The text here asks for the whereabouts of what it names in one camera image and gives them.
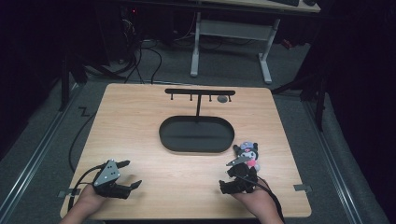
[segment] gray carpet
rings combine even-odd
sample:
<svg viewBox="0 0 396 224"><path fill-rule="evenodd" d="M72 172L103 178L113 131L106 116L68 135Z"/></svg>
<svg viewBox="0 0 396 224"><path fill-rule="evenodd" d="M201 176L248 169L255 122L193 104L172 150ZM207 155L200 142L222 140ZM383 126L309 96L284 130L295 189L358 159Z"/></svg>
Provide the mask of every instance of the gray carpet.
<svg viewBox="0 0 396 224"><path fill-rule="evenodd" d="M244 45L245 49L256 50L259 42ZM153 42L145 43L146 47L155 46ZM217 86L247 86L265 87L274 89L292 81L309 46L298 46L294 49L285 49L274 45L268 58L273 84L266 85L263 82L257 55L242 53L239 45L231 43L207 42L202 45L200 72L198 77L191 78L191 42L178 42L172 48L157 45L155 49L161 54L161 67L155 75L157 82L185 83L195 85ZM160 62L157 53L143 50L142 62L139 64L141 77L148 85L151 75ZM130 83L141 82L136 72L129 79ZM33 178L29 179L26 189L15 207L7 218L7 223L57 223L60 221L59 212L64 199L58 197L59 191L66 190L69 186L73 173L68 164L68 153L72 150L72 163L74 167L78 163L79 155L84 147L89 134L92 121L78 135L76 143L72 142L80 128L89 117L82 114L94 113L101 101L105 87L108 83L116 82L106 77L90 76L88 83L83 87L76 88L76 95L69 110L64 114L63 121L57 132L51 138L47 151L38 168L33 170ZM59 115L60 85L53 89L49 99L40 106L29 120L29 125L21 134L14 147L0 162L2 179L0 184L0 201L4 202L8 193L12 190L23 169L34 155L37 146L54 118ZM286 91L275 95L276 106L284 125L286 135L290 141L290 147L296 160L303 183L310 186L312 191L307 192L308 200L312 207L312 215L307 218L287 218L287 223L352 223L348 213L340 200L339 192L332 171L327 165L323 153L323 139L318 137L316 127L312 124L312 117L307 112L310 104L299 100L297 91ZM324 132L321 133L332 151L342 177L345 179L347 189L351 192L361 220L355 223L388 223L381 208L375 201L361 175L359 166L353 160L347 143L339 129L336 118L332 112L329 97L326 99L326 110L323 118ZM211 223L207 221L195 221L194 223Z"/></svg>

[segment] human arm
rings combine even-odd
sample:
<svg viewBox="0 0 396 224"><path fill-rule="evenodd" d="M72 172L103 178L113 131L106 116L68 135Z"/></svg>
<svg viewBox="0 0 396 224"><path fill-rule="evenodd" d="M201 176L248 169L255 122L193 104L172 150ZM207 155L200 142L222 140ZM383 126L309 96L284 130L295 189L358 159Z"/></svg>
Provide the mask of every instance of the human arm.
<svg viewBox="0 0 396 224"><path fill-rule="evenodd" d="M264 181L259 180L258 183L269 189ZM232 196L258 218L261 224L283 224L273 198L264 189L256 187L251 193L235 193Z"/></svg>
<svg viewBox="0 0 396 224"><path fill-rule="evenodd" d="M75 205L64 216L60 224L79 224L97 212L106 198L96 194L92 185L87 185L78 197Z"/></svg>

